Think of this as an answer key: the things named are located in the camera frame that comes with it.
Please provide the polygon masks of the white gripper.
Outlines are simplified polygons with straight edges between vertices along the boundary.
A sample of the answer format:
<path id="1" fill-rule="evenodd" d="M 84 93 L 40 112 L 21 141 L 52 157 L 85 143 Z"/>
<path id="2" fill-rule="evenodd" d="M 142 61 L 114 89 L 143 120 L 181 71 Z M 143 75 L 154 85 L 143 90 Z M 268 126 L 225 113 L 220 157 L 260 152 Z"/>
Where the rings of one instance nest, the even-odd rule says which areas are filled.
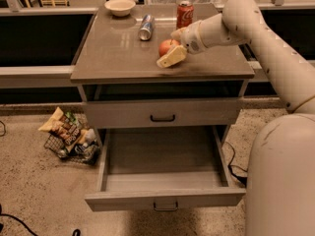
<path id="1" fill-rule="evenodd" d="M 183 61 L 189 54 L 198 54 L 207 49 L 204 22 L 198 21 L 187 28 L 181 28 L 171 33 L 171 38 L 183 45 L 172 45 L 170 49 L 157 60 L 161 68 L 168 68 Z"/>

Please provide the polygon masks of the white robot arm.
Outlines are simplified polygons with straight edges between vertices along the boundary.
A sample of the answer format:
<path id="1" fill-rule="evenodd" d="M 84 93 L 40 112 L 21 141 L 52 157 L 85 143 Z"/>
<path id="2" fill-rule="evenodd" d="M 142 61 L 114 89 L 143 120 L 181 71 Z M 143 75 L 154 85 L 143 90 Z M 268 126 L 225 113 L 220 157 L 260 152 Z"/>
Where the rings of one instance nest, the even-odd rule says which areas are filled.
<path id="1" fill-rule="evenodd" d="M 250 46 L 287 113 L 253 142 L 245 236 L 315 236 L 315 68 L 266 24 L 254 0 L 227 0 L 221 13 L 171 37 L 180 44 L 159 58 L 162 68 L 211 47 Z"/>

